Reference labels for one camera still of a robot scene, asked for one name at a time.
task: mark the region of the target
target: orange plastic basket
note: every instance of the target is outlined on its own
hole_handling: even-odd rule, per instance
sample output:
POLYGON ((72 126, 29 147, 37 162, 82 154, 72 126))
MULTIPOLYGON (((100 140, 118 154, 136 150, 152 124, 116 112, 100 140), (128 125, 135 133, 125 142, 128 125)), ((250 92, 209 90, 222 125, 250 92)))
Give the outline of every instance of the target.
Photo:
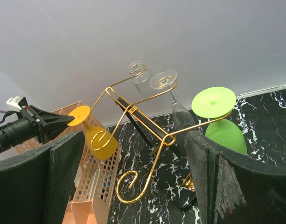
MULTIPOLYGON (((82 106, 82 102, 69 105, 54 111, 57 114, 68 115, 75 108, 82 106)), ((86 119, 91 126, 102 126, 92 115, 86 119)), ((86 131, 83 124, 68 127, 59 136, 72 131, 86 131)), ((35 139, 28 140, 18 145, 15 150, 18 153, 31 150, 39 146, 35 139)), ((94 157, 85 145, 83 155, 79 164, 81 178, 76 193, 66 208, 63 224, 106 224, 109 215, 112 195, 117 176, 121 145, 118 145, 115 153, 106 160, 94 157)))

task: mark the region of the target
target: glass stem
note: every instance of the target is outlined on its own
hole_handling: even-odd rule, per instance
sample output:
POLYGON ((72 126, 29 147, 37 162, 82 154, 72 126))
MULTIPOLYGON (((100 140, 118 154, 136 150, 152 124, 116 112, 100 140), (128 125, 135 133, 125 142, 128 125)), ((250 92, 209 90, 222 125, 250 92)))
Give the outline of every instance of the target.
POLYGON ((172 100, 172 104, 176 104, 177 103, 177 100, 175 99, 174 95, 172 94, 172 91, 170 91, 170 97, 171 97, 171 100, 172 100))
POLYGON ((88 123, 87 123, 86 121, 83 121, 83 125, 85 125, 85 127, 86 127, 87 129, 90 128, 90 125, 88 125, 88 123))

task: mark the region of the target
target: gold wire scroll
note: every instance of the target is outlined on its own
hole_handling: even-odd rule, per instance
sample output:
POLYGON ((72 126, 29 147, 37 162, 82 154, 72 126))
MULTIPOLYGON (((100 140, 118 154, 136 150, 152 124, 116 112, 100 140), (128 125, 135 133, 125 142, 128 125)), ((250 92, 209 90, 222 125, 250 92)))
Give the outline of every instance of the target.
POLYGON ((135 173, 135 177, 134 177, 134 179, 132 180, 131 184, 129 185, 129 188, 132 188, 133 185, 134 185, 134 183, 135 183, 136 180, 138 179, 138 173, 137 173, 137 171, 135 171, 135 170, 130 170, 130 171, 124 173, 124 174, 120 177, 120 179, 118 180, 117 187, 116 187, 116 194, 117 194, 118 199, 119 199, 121 202, 123 202, 123 203, 132 204, 132 203, 137 202, 138 200, 140 200, 140 199, 142 198, 142 196, 146 193, 146 191, 147 191, 147 189, 148 189, 148 186, 149 186, 149 184, 150 184, 150 182, 151 182, 151 178, 152 178, 152 175, 153 175, 153 171, 154 171, 154 169, 155 169, 155 167, 156 167, 156 164, 157 164, 157 161, 158 161, 158 159, 159 159, 159 156, 160 156, 162 147, 164 146, 165 141, 166 141, 166 139, 167 139, 168 137, 171 137, 171 136, 173 136, 173 135, 176 135, 176 134, 179 134, 179 133, 182 133, 182 132, 187 132, 187 131, 192 130, 192 129, 194 129, 194 128, 201 127, 201 126, 208 125, 208 124, 210 124, 210 123, 219 121, 219 120, 221 120, 221 119, 224 119, 224 118, 228 117, 228 116, 231 114, 231 112, 232 112, 232 111, 230 111, 229 113, 227 113, 226 115, 224 115, 224 116, 222 116, 222 117, 220 117, 220 118, 217 118, 217 119, 214 119, 214 120, 210 120, 210 121, 207 121, 207 122, 204 122, 204 123, 201 123, 201 124, 198 124, 198 125, 194 125, 194 126, 191 126, 191 127, 187 127, 187 128, 182 129, 182 130, 179 130, 179 131, 176 131, 176 132, 172 132, 172 133, 169 133, 169 134, 165 135, 165 137, 163 137, 163 139, 162 139, 162 141, 161 141, 160 148, 158 149, 157 155, 156 155, 156 157, 155 157, 154 163, 153 163, 152 168, 151 168, 151 170, 150 170, 150 173, 149 173, 149 176, 148 176, 148 178, 147 178, 146 184, 145 184, 143 190, 141 191, 141 193, 140 193, 135 199, 132 199, 132 200, 129 200, 129 201, 123 199, 123 198, 121 197, 120 193, 119 193, 119 186, 120 186, 122 180, 123 180, 128 174, 130 174, 130 173, 135 173))
POLYGON ((129 77, 129 78, 126 78, 126 79, 124 79, 124 80, 122 80, 122 81, 119 81, 119 82, 117 82, 117 83, 115 83, 115 84, 113 84, 113 85, 110 85, 110 86, 106 87, 106 89, 102 92, 102 94, 100 95, 100 97, 97 99, 97 101, 95 102, 95 104, 94 104, 93 107, 91 108, 91 112, 92 112, 92 110, 95 108, 95 106, 97 105, 97 103, 100 101, 100 99, 103 97, 103 95, 104 95, 105 93, 107 93, 107 94, 111 97, 111 99, 112 99, 116 104, 119 104, 119 105, 121 105, 121 106, 124 108, 124 112, 123 112, 121 118, 119 119, 119 121, 118 121, 118 123, 117 123, 115 129, 113 130, 113 132, 112 132, 112 134, 111 134, 109 140, 108 140, 102 147, 95 149, 95 148, 93 148, 93 145, 92 145, 94 139, 97 138, 97 136, 99 136, 101 133, 97 133, 97 134, 93 137, 93 139, 92 139, 92 141, 91 141, 91 148, 92 148, 93 151, 99 151, 99 150, 101 150, 101 149, 103 149, 104 147, 107 146, 107 144, 110 142, 110 140, 113 138, 114 134, 116 133, 116 131, 117 131, 117 129, 118 129, 118 126, 120 125, 120 123, 121 123, 123 117, 126 115, 127 112, 129 112, 132 116, 134 116, 134 117, 138 120, 138 122, 140 122, 140 123, 141 123, 145 128, 147 128, 157 139, 159 139, 159 140, 161 141, 159 150, 158 150, 157 155, 156 155, 156 157, 155 157, 154 163, 153 163, 152 168, 151 168, 151 170, 150 170, 150 173, 149 173, 149 176, 148 176, 147 181, 146 181, 146 183, 145 183, 145 186, 144 186, 143 190, 141 191, 141 193, 140 193, 135 199, 132 199, 132 200, 125 200, 125 199, 123 199, 123 198, 120 196, 119 187, 120 187, 120 184, 121 184, 122 180, 123 180, 127 175, 129 175, 129 174, 135 174, 134 179, 131 181, 131 183, 130 183, 130 185, 129 185, 129 188, 131 189, 131 188, 133 187, 134 183, 137 181, 137 179, 138 179, 138 177, 139 177, 139 173, 138 173, 136 170, 130 170, 130 171, 127 171, 126 173, 124 173, 124 174, 120 177, 120 179, 118 180, 117 187, 116 187, 116 194, 117 194, 118 199, 119 199, 121 202, 126 203, 126 204, 131 204, 131 203, 134 203, 134 202, 138 201, 138 200, 141 199, 142 196, 146 193, 146 191, 147 191, 147 189, 148 189, 148 186, 149 186, 149 184, 150 184, 150 182, 151 182, 151 179, 152 179, 152 176, 153 176, 153 172, 154 172, 154 169, 155 169, 155 167, 156 167, 157 161, 158 161, 158 159, 159 159, 161 150, 162 150, 162 148, 163 148, 164 145, 170 146, 170 145, 172 145, 172 144, 175 143, 175 141, 176 141, 175 135, 177 135, 177 134, 179 134, 179 133, 182 133, 182 132, 190 131, 190 130, 192 130, 192 129, 194 129, 194 128, 198 128, 198 127, 201 127, 201 126, 204 126, 204 125, 208 125, 208 124, 210 124, 210 123, 213 123, 213 122, 216 122, 216 121, 219 121, 219 120, 222 120, 222 119, 228 117, 228 116, 231 114, 231 112, 232 112, 232 111, 230 111, 230 112, 227 113, 226 115, 224 115, 224 116, 222 116, 222 117, 220 117, 220 118, 217 118, 217 119, 213 119, 213 120, 210 120, 210 121, 207 121, 207 122, 198 124, 198 125, 194 125, 194 126, 191 126, 191 127, 187 127, 187 128, 184 128, 184 129, 182 129, 182 130, 175 131, 175 132, 172 132, 172 133, 167 133, 162 127, 160 127, 158 124, 156 124, 154 121, 152 121, 152 120, 151 120, 149 117, 147 117, 144 113, 142 113, 135 105, 140 104, 140 103, 143 103, 143 102, 145 102, 145 101, 148 101, 148 100, 150 100, 150 99, 153 99, 153 98, 155 98, 155 97, 158 97, 158 96, 160 96, 160 95, 163 95, 163 94, 165 94, 165 93, 171 91, 172 89, 174 89, 174 88, 176 87, 176 85, 177 85, 177 79, 175 80, 174 85, 173 85, 172 87, 168 88, 167 90, 165 90, 165 91, 163 91, 163 92, 161 92, 161 93, 158 93, 158 94, 156 94, 156 95, 154 95, 154 96, 148 97, 148 98, 146 98, 146 99, 144 99, 144 100, 138 101, 138 102, 136 102, 136 103, 134 103, 134 104, 129 103, 127 100, 125 100, 124 98, 122 98, 121 96, 119 96, 119 95, 115 92, 115 90, 112 88, 112 87, 115 86, 115 85, 118 85, 118 84, 120 84, 120 83, 123 83, 123 82, 125 82, 125 81, 127 81, 127 80, 129 80, 129 79, 132 79, 132 78, 138 76, 139 74, 141 74, 141 73, 145 70, 145 68, 146 68, 146 67, 145 67, 145 65, 144 65, 143 70, 141 70, 139 73, 135 74, 134 76, 131 76, 131 77, 129 77), (123 99, 124 101, 126 101, 126 102, 129 104, 129 106, 125 108, 125 107, 118 101, 118 98, 121 98, 121 99, 123 99), (149 128, 148 125, 146 125, 143 121, 141 121, 137 116, 135 116, 135 115, 131 112, 132 109, 133 109, 133 111, 134 111, 134 110, 138 111, 142 116, 144 116, 146 119, 148 119, 150 122, 152 122, 155 126, 157 126, 157 127, 165 134, 165 136, 164 136, 163 138, 161 138, 159 135, 157 135, 152 129, 149 128), (170 142, 170 143, 167 143, 167 142, 166 142, 166 139, 167 139, 167 138, 170 138, 170 139, 171 139, 171 142, 170 142))

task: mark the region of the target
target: black camera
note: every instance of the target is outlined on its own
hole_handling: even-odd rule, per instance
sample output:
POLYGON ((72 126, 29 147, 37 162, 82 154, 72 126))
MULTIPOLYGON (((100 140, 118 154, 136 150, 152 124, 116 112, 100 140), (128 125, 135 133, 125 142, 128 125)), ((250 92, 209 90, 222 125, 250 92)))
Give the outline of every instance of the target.
POLYGON ((19 112, 8 111, 5 118, 17 114, 18 119, 0 127, 0 153, 17 146, 31 138, 36 138, 39 143, 47 143, 56 138, 68 127, 74 117, 58 115, 40 110, 28 105, 25 98, 21 98, 18 106, 19 112))

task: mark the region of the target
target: clear wine glass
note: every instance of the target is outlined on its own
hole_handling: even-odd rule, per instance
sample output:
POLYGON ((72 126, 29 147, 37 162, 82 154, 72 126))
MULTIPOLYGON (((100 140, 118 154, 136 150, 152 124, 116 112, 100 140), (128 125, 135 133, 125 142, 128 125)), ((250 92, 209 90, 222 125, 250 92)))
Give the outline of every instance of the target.
MULTIPOLYGON (((150 80, 150 86, 156 90, 170 88, 174 85, 176 79, 177 72, 172 69, 167 69, 155 75, 150 80)), ((190 112, 175 99, 172 91, 170 91, 169 94, 172 101, 172 116, 176 130, 195 125, 195 121, 190 112)))
POLYGON ((153 77, 153 74, 150 70, 144 70, 144 69, 145 67, 141 60, 135 61, 128 66, 128 71, 132 75, 139 74, 140 72, 143 71, 141 74, 132 78, 132 80, 133 80, 133 84, 138 89, 140 95, 143 98, 148 98, 148 97, 158 94, 159 90, 155 90, 150 87, 149 83, 153 77))

